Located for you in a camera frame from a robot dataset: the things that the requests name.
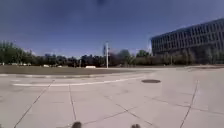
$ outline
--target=white road marking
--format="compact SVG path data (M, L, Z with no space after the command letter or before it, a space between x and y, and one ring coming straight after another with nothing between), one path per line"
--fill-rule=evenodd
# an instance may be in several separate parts
M127 79L118 79L118 80L111 80L111 81L99 81L99 82L88 82L88 83L63 83L63 84L51 84L51 86L76 86L76 85L92 85L92 84L106 84L106 83L116 83L116 82L123 82L128 80L135 80L145 78L142 77L134 77L134 78L127 78ZM49 84L13 84L14 86L49 86Z
M11 80L11 81L13 81L13 82L18 82L18 81L20 81L20 80Z
M0 74L0 76L8 76L7 74Z

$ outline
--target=paving tile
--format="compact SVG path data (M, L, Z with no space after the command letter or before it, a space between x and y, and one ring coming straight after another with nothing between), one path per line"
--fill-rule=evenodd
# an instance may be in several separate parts
M0 103L0 124L13 128L40 93L16 93Z
M83 128L130 128L133 124L139 124L141 128L153 128L152 125L136 118L129 113L122 113L114 117L84 125Z
M70 103L36 103L17 128L57 128L74 122Z
M96 92L96 91L71 92L71 95L72 95L72 100L74 102L87 101L87 100L103 97L101 94L99 94L99 92Z
M70 93L69 92L45 92L38 99L38 102L51 102L51 103L70 103Z
M69 92L69 86L50 86L48 88L48 91L50 92Z
M99 85L71 85L71 91L83 92L83 91L96 91Z
M183 128L223 128L224 115L200 110L190 110Z
M125 111L106 98L74 102L74 108L77 120L83 123L101 120Z
M127 110L138 107L148 101L147 98L139 93L124 93L120 95L109 96L108 98Z
M97 90L104 96L114 96L114 95L128 93L128 90L126 90L126 89L119 88L119 87L113 87L112 84L110 84L111 86L106 86L106 85Z
M183 94L174 91L162 91L160 96L155 97L155 99L171 104L190 106L192 97L193 95L190 94Z
M130 112L159 128L180 128L187 110L187 107L150 101Z

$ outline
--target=building window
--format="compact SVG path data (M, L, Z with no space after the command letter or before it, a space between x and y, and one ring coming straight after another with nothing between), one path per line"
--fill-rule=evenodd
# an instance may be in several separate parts
M216 27L215 27L215 24L213 24L213 31L216 31Z
M219 32L219 39L222 40L222 33Z
M192 31L192 35L194 35L194 29L193 28L191 29L191 31Z
M217 35L217 34L215 34L215 40L219 40L219 38L218 38L218 35Z
M211 31L211 32L213 32L213 28L212 28L212 25L210 25L210 31Z
M197 37L197 44L199 44L199 42L200 42L200 39L199 39L199 37Z
M215 40L215 34L214 33L212 34L212 40Z
M194 37L193 40L194 40L194 44L196 44L196 37Z
M216 24L216 29L219 30L219 24Z
M207 30L207 32L209 32L209 27L208 26L206 26L206 30Z

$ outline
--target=tree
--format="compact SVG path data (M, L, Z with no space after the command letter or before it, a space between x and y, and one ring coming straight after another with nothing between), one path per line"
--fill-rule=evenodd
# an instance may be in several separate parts
M149 56L149 53L146 52L145 50L139 50L139 52L136 55L136 57L147 57L147 56Z
M184 49L181 54L182 54L182 57L184 58L183 63L184 64L189 64L189 55L188 55L187 50Z
M195 61L196 61L194 52L192 52L191 50L189 50L188 54L189 54L189 62L190 62L190 64L194 64Z
M104 58L102 56L93 57L93 65L96 67L101 67L104 64Z
M171 56L167 52L163 55L163 63L166 65L171 64Z
M211 51L210 48L208 48L208 49L206 50L206 60L205 60L205 62L212 63L212 59L213 59L212 51Z
M76 67L78 65L78 60L75 57L68 58L67 65L69 67Z
M123 49L118 53L118 58L121 64L128 65L130 64L130 53L127 49Z

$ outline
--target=pavement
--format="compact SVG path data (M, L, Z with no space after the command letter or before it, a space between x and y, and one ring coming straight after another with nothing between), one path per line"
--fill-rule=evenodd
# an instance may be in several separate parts
M224 69L134 70L138 71L88 78L0 75L0 124L69 128L81 121L84 128L224 127ZM143 83L145 79L161 82Z

